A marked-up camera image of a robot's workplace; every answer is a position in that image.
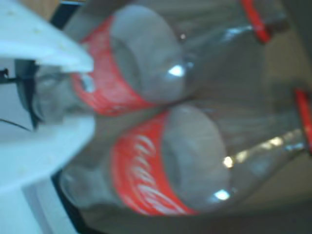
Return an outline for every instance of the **wooden surface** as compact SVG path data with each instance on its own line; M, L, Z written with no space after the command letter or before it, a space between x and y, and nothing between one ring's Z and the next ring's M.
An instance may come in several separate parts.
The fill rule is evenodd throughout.
M20 0L34 12L49 20L57 6L59 5L59 0Z

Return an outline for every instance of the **red label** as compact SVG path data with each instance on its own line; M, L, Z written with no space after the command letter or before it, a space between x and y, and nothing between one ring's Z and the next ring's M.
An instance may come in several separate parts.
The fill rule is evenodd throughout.
M112 150L113 182L123 202L144 215L194 215L176 196L161 159L168 114L124 134Z
M131 88L118 68L110 46L113 22L114 17L110 17L82 42L94 58L94 71L73 74L80 98L99 114L109 116L152 106Z
M299 89L295 90L295 95L304 131L309 143L309 150L312 153L312 116L310 114L309 98L304 91Z
M254 0L241 0L241 3L246 11L249 21L253 25L253 29L259 40L263 43L269 42L271 40L271 35L267 31L260 14L254 7Z

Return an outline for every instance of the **clear plastic bottle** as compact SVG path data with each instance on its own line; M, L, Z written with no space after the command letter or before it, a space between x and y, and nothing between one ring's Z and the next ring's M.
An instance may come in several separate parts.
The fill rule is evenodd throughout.
M95 69L72 74L74 89L67 93L104 115L172 103L209 83L246 45L268 42L280 22L280 0L137 0L82 42ZM259 53L254 57L262 64ZM54 95L62 93L55 89Z
M79 208L113 203L144 215L226 208L305 150L299 116L311 126L310 104L298 92L298 112L292 95L282 95L254 107L235 98L175 106L109 143L98 166L70 164L62 190Z

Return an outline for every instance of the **coca-cola bottle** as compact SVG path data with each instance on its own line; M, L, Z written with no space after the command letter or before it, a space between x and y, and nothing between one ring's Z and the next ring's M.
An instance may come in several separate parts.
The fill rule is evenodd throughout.
M104 115L175 102L209 84L229 56L239 59L246 45L259 48L259 41L268 42L284 22L280 0L134 1L83 40L95 60L94 71L72 74L73 84L69 75L61 75L68 90L54 85L47 93L45 88L35 106L49 117L72 108L72 100ZM253 56L262 64L259 53ZM64 93L74 97L55 104Z
M278 92L281 99L254 100L253 107L235 96L175 106L106 145L98 166L70 164L62 190L80 208L110 203L144 215L195 215L235 204L305 150L301 124L311 143L306 94L297 90L295 103Z

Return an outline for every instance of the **white plastic object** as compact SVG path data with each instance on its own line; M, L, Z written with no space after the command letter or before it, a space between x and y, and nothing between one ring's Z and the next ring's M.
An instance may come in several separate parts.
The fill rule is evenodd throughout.
M93 59L67 37L16 0L0 0L0 58L33 59L62 72L91 72Z
M93 116L67 117L60 125L41 125L28 139L0 142L0 195L48 178L89 142Z
M50 179L0 194L4 234L78 234Z

